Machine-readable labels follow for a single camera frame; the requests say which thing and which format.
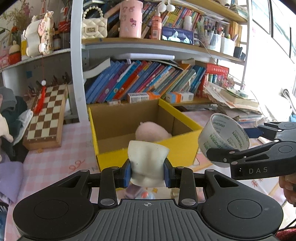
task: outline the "yellow box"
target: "yellow box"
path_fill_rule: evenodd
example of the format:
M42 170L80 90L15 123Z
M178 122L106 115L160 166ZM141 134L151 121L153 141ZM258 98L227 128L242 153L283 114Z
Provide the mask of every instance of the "yellow box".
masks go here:
M194 162L202 127L162 99L115 106L94 104L88 112L100 170L124 164L129 141L135 139L140 122L146 121L172 134L172 138L158 143L170 149L168 159L174 167Z

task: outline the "gray ribbed panel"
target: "gray ribbed panel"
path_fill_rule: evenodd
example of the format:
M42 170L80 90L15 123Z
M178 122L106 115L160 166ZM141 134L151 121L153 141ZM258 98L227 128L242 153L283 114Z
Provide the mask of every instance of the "gray ribbed panel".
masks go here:
M173 200L123 200L98 213L94 222L64 241L230 241L209 229L194 210ZM270 236L262 241L276 241ZM20 238L19 241L31 241Z

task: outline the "red fabric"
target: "red fabric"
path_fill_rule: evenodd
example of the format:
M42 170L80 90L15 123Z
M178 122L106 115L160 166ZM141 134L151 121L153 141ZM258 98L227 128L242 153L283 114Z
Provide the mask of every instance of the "red fabric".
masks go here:
M46 87L45 86L42 86L42 89L41 89L41 97L40 99L38 100L37 102L37 105L34 109L34 114L39 114L43 108L43 103L44 103L44 99L45 99L45 89Z
M295 241L296 240L296 227L280 230L277 232L276 237L280 241Z

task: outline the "pink cylindrical container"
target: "pink cylindrical container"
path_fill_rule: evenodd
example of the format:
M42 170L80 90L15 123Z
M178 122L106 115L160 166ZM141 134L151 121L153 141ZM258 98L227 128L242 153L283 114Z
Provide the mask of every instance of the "pink cylindrical container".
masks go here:
M143 3L138 0L121 2L119 37L141 38Z

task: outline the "red tassel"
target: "red tassel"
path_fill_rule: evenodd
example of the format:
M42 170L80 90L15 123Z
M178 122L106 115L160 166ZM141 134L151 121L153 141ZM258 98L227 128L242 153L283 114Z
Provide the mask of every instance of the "red tassel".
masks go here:
M42 86L42 89L41 89L41 97L40 99L38 100L38 103L34 109L34 114L38 115L41 111L42 111L42 108L43 108L43 103L44 103L44 99L45 99L45 91L46 90L46 87L45 86Z

